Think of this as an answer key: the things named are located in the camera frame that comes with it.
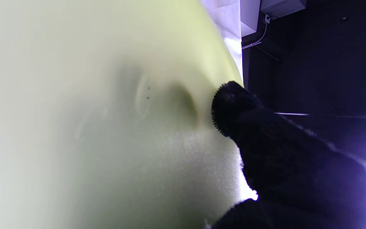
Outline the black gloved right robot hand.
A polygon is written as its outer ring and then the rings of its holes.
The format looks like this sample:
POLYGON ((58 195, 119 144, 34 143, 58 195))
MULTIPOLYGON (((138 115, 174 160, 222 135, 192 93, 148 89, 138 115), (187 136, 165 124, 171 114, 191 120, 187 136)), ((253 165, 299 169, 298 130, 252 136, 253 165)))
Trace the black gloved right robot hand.
POLYGON ((263 107, 235 81, 212 100, 218 131, 240 151, 258 195, 211 229, 366 229, 366 160, 263 107))

